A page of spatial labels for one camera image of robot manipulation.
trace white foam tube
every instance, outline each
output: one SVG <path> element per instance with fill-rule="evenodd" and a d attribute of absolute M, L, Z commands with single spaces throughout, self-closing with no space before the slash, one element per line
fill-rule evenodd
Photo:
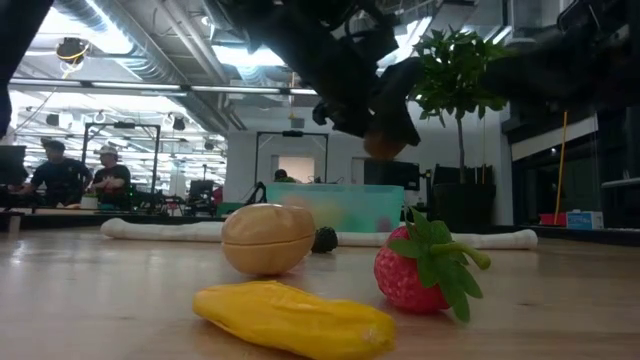
<path fill-rule="evenodd" d="M 188 225 L 142 225 L 111 219 L 102 224 L 100 232 L 114 239 L 220 242 L 222 224 L 201 222 Z"/>
<path fill-rule="evenodd" d="M 338 244 L 342 246 L 382 246 L 391 233 L 338 233 Z M 451 234 L 453 241 L 465 243 L 476 249 L 535 249 L 538 236 L 533 230 L 522 230 L 507 234 Z"/>
<path fill-rule="evenodd" d="M 111 219 L 102 224 L 102 234 L 129 240 L 171 241 L 221 241 L 221 222 L 202 222 L 189 225 L 140 225 L 121 219 Z M 338 233 L 341 246 L 382 246 L 390 233 Z M 533 230 L 522 230 L 507 234 L 451 234 L 454 241 L 465 243 L 476 249 L 535 249 L 538 236 Z"/>

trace toy strawberry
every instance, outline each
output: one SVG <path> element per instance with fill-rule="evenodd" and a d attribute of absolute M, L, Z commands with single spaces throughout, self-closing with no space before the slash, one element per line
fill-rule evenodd
<path fill-rule="evenodd" d="M 376 256 L 378 287 L 396 307 L 414 313 L 453 308 L 458 319 L 470 319 L 467 295 L 482 291 L 467 271 L 469 256 L 482 270 L 491 259 L 466 244 L 454 242 L 442 221 L 427 221 L 411 209 L 414 224 L 396 229 Z"/>

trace toy banana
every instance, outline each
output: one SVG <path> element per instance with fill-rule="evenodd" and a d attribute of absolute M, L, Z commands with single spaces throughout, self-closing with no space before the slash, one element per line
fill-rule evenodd
<path fill-rule="evenodd" d="M 393 350 L 395 343 L 389 315 L 276 281 L 201 290 L 193 311 L 245 341 L 317 360 L 373 359 Z"/>

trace window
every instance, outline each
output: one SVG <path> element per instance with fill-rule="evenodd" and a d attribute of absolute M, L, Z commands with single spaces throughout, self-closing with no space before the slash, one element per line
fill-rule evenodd
<path fill-rule="evenodd" d="M 277 168 L 284 169 L 289 177 L 301 183 L 313 182 L 315 177 L 315 161 L 312 157 L 279 156 Z"/>

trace blue box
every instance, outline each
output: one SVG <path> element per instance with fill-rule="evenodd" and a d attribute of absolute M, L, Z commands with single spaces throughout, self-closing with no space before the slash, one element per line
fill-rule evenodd
<path fill-rule="evenodd" d="M 267 201 L 309 209 L 316 227 L 338 232 L 389 232 L 400 223 L 404 188 L 387 185 L 267 185 Z"/>
<path fill-rule="evenodd" d="M 572 211 L 567 213 L 567 229 L 602 229 L 602 213 L 599 211 Z"/>

